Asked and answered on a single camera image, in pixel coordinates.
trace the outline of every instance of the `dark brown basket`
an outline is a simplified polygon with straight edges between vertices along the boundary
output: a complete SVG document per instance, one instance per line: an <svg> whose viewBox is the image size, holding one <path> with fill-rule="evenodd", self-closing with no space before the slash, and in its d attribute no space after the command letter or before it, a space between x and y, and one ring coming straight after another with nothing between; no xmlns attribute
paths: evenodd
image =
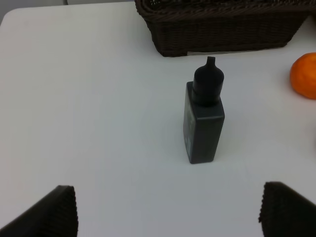
<svg viewBox="0 0 316 237"><path fill-rule="evenodd" d="M135 0L163 56L285 46L316 0Z"/></svg>

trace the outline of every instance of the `white table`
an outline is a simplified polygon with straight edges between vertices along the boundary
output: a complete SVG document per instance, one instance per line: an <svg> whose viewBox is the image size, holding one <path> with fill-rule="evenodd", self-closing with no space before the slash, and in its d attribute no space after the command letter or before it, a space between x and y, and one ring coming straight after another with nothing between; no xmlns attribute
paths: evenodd
<svg viewBox="0 0 316 237"><path fill-rule="evenodd" d="M191 165L186 82L206 56L163 58L134 3L18 9L0 27L0 226L74 185L79 237L261 237L266 181L316 202L316 101L287 47L217 55L226 120L215 161Z"/></svg>

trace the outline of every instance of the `black bottle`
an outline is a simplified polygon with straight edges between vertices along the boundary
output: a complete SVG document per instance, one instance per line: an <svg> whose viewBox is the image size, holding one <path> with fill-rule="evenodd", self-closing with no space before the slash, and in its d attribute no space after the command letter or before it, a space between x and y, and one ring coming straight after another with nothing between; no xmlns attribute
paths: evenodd
<svg viewBox="0 0 316 237"><path fill-rule="evenodd" d="M215 66L215 58L208 57L196 70L194 81L187 83L183 134L189 161L192 164L214 160L224 123L224 109L220 98L223 72Z"/></svg>

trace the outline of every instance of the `bottle label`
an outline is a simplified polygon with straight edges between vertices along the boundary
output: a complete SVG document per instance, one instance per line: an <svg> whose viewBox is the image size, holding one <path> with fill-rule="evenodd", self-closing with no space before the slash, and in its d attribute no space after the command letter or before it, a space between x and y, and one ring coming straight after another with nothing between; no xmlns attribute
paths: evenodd
<svg viewBox="0 0 316 237"><path fill-rule="evenodd" d="M183 122L183 135L184 142L187 148L189 159L191 159L194 131L196 127L195 117L193 115L192 107L190 104L189 93L186 90L186 99L184 105L184 122Z"/></svg>

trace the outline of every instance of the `orange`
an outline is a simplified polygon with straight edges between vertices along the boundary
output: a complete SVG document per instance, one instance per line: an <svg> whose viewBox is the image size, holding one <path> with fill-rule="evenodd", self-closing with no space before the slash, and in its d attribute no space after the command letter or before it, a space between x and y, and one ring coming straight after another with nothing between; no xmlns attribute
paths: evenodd
<svg viewBox="0 0 316 237"><path fill-rule="evenodd" d="M296 60L290 80L297 93L316 100L316 53L307 53Z"/></svg>

